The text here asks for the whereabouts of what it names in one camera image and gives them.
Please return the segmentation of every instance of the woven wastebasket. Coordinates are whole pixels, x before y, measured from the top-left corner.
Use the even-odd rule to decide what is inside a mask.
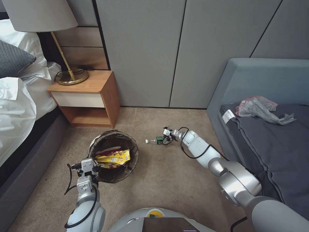
[[[117,183],[125,179],[134,170],[138,161],[138,147],[136,141],[129,135],[117,131],[108,130],[96,137],[89,147],[89,157],[94,158],[97,151],[104,150],[110,147],[121,146],[122,150],[130,150],[130,160],[126,166],[121,166],[114,169],[101,168],[98,181],[105,183]]]

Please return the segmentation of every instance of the table lamp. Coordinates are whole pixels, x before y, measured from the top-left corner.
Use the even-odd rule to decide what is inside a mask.
[[[58,75],[59,84],[77,84],[89,77],[86,70],[74,72],[70,68],[54,34],[54,31],[78,26],[66,0],[2,0],[2,2],[16,31],[51,32],[68,68]]]

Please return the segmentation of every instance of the lamp shade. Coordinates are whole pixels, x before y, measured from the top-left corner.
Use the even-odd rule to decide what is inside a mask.
[[[49,32],[78,26],[66,0],[2,0],[16,31]]]

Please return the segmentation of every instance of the nightstand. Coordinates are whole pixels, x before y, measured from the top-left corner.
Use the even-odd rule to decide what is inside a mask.
[[[120,109],[113,71],[89,71],[75,85],[54,83],[47,88],[70,124],[114,128]]]

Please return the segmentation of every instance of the plastic bottle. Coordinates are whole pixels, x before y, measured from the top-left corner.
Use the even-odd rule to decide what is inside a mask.
[[[163,144],[163,137],[157,137],[154,140],[145,140],[146,144],[153,144],[153,145],[161,145]]]

